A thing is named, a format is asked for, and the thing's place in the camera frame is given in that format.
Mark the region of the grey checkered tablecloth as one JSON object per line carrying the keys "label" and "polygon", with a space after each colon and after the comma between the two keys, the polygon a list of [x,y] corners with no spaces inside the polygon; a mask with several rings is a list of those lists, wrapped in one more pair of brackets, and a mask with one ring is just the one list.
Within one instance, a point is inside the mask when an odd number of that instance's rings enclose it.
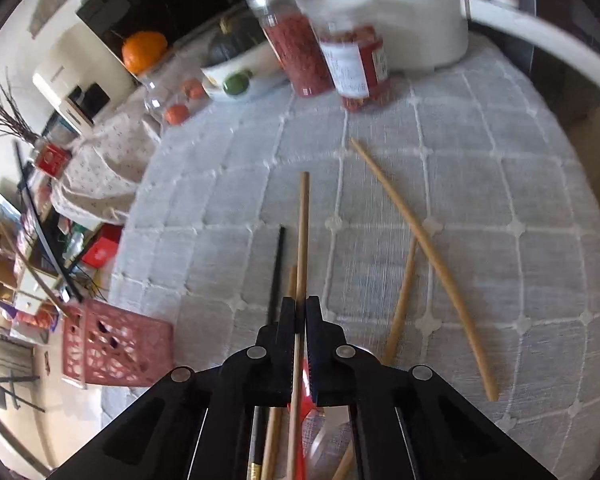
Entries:
{"label": "grey checkered tablecloth", "polygon": [[118,307],[174,328],[204,370],[249,346],[276,262],[296,258],[311,178],[308,291],[352,344],[384,350],[411,233],[374,160],[429,232],[475,321],[500,396],[425,258],[396,366],[431,366],[561,479],[600,463],[600,207],[528,79],[484,37],[460,64],[396,77],[388,105],[348,113],[291,88],[212,103],[163,133],[112,274]]}

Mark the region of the pink plastic utensil basket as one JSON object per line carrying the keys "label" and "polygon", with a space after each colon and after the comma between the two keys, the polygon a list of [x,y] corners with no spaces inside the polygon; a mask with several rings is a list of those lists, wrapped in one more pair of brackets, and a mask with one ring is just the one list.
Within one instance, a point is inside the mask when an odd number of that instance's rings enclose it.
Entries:
{"label": "pink plastic utensil basket", "polygon": [[149,387],[174,364],[173,325],[106,302],[65,304],[62,374],[78,384]]}

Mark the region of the white bowl with plate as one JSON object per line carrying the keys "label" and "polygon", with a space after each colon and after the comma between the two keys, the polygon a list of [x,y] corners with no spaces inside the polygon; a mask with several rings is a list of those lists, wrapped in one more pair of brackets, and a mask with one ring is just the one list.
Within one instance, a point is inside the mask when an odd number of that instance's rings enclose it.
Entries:
{"label": "white bowl with plate", "polygon": [[[248,52],[219,65],[203,67],[202,86],[207,96],[218,102],[249,102],[286,84],[288,78],[268,42],[259,44]],[[249,89],[240,96],[228,96],[222,89],[223,81],[234,73],[250,76]]]}

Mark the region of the red tea tin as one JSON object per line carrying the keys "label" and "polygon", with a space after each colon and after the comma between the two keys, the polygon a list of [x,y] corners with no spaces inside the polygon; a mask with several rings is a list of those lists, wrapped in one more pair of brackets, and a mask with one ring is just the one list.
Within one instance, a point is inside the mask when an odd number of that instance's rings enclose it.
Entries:
{"label": "red tea tin", "polygon": [[59,178],[72,159],[69,151],[57,144],[46,143],[38,149],[34,159],[34,166],[51,178]]}

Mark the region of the tall red goji jar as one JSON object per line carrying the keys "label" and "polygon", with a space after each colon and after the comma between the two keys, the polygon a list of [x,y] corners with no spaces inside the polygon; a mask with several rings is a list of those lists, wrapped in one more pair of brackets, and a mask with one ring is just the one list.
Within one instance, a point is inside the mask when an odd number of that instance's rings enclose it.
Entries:
{"label": "tall red goji jar", "polygon": [[332,88],[311,23],[296,0],[246,0],[259,20],[294,92],[310,98]]}

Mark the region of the white electric cooking pot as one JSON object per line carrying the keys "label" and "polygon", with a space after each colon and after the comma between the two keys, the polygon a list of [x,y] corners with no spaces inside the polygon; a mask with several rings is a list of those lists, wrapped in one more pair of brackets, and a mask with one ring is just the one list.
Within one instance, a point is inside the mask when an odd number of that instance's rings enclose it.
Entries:
{"label": "white electric cooking pot", "polygon": [[505,32],[553,55],[600,88],[600,55],[569,32],[498,0],[300,0],[310,11],[365,6],[392,70],[434,70],[468,49],[468,24]]}

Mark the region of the black chopstick gold tip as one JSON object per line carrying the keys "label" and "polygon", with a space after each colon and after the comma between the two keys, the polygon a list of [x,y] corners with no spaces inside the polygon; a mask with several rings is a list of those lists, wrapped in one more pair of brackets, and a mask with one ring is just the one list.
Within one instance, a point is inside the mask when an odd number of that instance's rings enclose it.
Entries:
{"label": "black chopstick gold tip", "polygon": [[[281,226],[278,230],[274,270],[270,296],[268,296],[268,310],[266,311],[265,324],[271,325],[276,321],[278,295],[282,282],[282,266],[285,245],[286,228]],[[268,410],[266,406],[258,406],[254,413],[253,448],[249,462],[249,479],[260,479],[264,453],[266,426],[268,426]]]}

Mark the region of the red plastic spoon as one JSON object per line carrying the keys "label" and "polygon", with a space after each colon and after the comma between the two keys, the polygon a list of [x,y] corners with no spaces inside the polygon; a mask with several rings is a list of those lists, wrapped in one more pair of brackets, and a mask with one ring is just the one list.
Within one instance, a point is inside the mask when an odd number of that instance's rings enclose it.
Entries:
{"label": "red plastic spoon", "polygon": [[[310,393],[310,382],[309,382],[309,365],[307,360],[303,360],[302,376],[301,376],[301,396],[300,396],[300,422],[298,429],[298,443],[296,445],[296,472],[294,478],[296,480],[304,480],[306,478],[306,456],[303,451],[303,423],[306,418],[312,413],[318,415],[320,422],[325,421],[325,414],[321,408],[318,408],[313,400]],[[323,428],[316,434],[315,438],[311,441],[309,447],[309,463],[313,467],[318,460],[318,449],[322,445],[322,441],[325,437],[325,430]]]}

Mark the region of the brown wooden chopstick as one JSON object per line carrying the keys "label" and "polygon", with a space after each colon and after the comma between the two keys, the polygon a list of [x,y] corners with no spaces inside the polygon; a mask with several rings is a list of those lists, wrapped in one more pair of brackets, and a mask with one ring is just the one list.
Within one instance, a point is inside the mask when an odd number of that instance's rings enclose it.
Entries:
{"label": "brown wooden chopstick", "polygon": [[[294,298],[297,291],[297,266],[294,264],[289,270],[288,287],[286,295]],[[268,410],[268,426],[266,426],[264,453],[261,467],[261,480],[272,480],[277,462],[279,445],[280,421],[282,420],[282,408],[270,408]]]}

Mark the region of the cream air fryer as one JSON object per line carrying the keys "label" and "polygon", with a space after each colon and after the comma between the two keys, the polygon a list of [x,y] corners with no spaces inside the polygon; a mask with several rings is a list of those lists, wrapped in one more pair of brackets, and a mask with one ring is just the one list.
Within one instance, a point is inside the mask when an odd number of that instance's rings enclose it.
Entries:
{"label": "cream air fryer", "polygon": [[66,30],[35,67],[32,82],[84,138],[135,90],[135,79],[83,24]]}

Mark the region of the red cardboard box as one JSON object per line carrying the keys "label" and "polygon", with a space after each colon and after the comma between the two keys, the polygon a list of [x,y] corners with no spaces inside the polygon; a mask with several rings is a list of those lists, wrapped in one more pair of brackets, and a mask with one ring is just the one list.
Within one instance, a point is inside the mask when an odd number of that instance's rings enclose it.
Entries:
{"label": "red cardboard box", "polygon": [[122,226],[102,226],[81,261],[94,269],[102,268],[117,255],[122,231]]}

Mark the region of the grey refrigerator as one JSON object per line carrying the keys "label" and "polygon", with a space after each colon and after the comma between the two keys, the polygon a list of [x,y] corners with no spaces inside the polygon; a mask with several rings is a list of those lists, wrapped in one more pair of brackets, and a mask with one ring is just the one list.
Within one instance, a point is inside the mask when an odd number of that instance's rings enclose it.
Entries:
{"label": "grey refrigerator", "polygon": [[[519,10],[568,32],[600,55],[600,0],[519,0]],[[491,25],[471,21],[529,77],[565,127],[600,120],[600,87],[530,41]]]}

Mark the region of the short red labelled jar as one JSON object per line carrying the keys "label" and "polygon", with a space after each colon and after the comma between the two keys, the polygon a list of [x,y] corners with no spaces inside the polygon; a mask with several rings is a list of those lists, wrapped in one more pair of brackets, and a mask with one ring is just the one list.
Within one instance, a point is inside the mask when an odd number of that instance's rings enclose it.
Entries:
{"label": "short red labelled jar", "polygon": [[319,16],[312,27],[342,106],[358,112],[387,104],[388,62],[375,25],[350,12]]}

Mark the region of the green lime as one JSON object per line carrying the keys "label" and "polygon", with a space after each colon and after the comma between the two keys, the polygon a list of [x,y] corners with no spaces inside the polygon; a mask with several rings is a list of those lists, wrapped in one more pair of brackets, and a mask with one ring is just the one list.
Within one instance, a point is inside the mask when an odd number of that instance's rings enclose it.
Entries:
{"label": "green lime", "polygon": [[250,76],[245,72],[231,74],[222,83],[222,89],[228,96],[240,96],[249,86]]}

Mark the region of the pale bamboo chopstick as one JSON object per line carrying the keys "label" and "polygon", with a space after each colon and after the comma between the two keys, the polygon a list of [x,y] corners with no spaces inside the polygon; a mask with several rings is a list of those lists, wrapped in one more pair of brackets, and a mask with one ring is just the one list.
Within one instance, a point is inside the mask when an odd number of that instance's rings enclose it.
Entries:
{"label": "pale bamboo chopstick", "polygon": [[304,304],[306,303],[306,274],[308,273],[310,213],[310,174],[302,171],[299,184],[299,220],[297,247],[296,308],[294,309],[294,360],[289,410],[286,478],[296,478],[298,446],[301,443],[301,396],[304,356]]}

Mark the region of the orange fruit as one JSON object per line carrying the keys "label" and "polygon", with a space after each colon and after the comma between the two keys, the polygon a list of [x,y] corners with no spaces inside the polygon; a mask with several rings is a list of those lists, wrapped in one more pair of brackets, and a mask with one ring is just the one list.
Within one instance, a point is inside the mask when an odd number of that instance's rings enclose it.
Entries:
{"label": "orange fruit", "polygon": [[169,49],[161,32],[136,32],[122,44],[122,61],[133,75],[140,75],[156,65]]}

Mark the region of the long curved bamboo chopstick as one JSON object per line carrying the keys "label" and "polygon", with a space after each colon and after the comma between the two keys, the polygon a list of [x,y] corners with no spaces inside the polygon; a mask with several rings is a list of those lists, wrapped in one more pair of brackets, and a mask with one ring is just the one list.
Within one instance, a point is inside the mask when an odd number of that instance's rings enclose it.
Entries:
{"label": "long curved bamboo chopstick", "polygon": [[406,201],[400,196],[396,188],[391,184],[389,179],[386,177],[384,172],[381,170],[377,162],[373,160],[370,154],[367,154],[362,144],[355,139],[350,140],[351,145],[358,152],[358,154],[364,159],[367,166],[370,167],[372,173],[375,175],[377,180],[381,183],[382,187],[388,194],[390,200],[394,203],[394,206],[398,208],[403,219],[411,228],[415,240],[418,241],[419,246],[426,255],[429,263],[434,268],[437,276],[443,285],[446,293],[448,294],[453,307],[455,308],[458,317],[460,318],[460,324],[462,324],[466,337],[468,339],[472,354],[477,362],[478,370],[482,379],[484,391],[486,397],[491,401],[495,402],[500,396],[500,389],[498,383],[490,369],[486,352],[484,351],[483,344],[479,338],[476,323],[472,319],[466,301],[460,293],[460,289],[457,286],[457,282],[454,280],[449,267],[443,261],[437,249],[434,247],[430,235],[422,226],[422,222],[419,221],[411,208],[407,206]]}

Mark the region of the small persimmon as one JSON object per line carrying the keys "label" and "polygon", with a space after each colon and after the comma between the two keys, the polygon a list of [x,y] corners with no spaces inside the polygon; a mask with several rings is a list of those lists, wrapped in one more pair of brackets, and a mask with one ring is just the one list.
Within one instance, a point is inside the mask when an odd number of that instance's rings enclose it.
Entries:
{"label": "small persimmon", "polygon": [[172,126],[181,125],[189,118],[189,109],[185,104],[173,104],[163,113],[163,119]]}

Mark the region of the clear glass jar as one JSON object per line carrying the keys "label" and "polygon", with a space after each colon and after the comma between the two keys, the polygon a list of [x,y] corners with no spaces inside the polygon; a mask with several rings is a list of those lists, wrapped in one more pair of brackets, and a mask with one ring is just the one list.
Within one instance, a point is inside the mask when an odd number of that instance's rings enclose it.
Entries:
{"label": "clear glass jar", "polygon": [[140,77],[145,87],[145,107],[159,122],[170,115],[176,106],[191,110],[207,97],[201,80],[199,67],[187,58],[170,56]]}

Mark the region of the floral cloth cover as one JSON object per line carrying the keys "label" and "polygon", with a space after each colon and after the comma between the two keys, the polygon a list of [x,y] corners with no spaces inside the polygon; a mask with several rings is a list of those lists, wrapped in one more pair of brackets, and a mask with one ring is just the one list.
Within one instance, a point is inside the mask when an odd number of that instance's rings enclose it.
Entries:
{"label": "floral cloth cover", "polygon": [[152,155],[160,124],[142,101],[126,103],[74,146],[72,159],[52,184],[50,199],[62,216],[88,226],[122,226]]}

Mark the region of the dry twig bouquet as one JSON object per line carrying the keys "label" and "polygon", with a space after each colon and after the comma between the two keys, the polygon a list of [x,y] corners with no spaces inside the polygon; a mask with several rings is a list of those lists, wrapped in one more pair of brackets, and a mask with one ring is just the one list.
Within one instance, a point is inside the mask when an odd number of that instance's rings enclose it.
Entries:
{"label": "dry twig bouquet", "polygon": [[0,79],[0,134],[12,136],[30,146],[40,138],[40,135],[24,119],[8,79],[5,81]]}

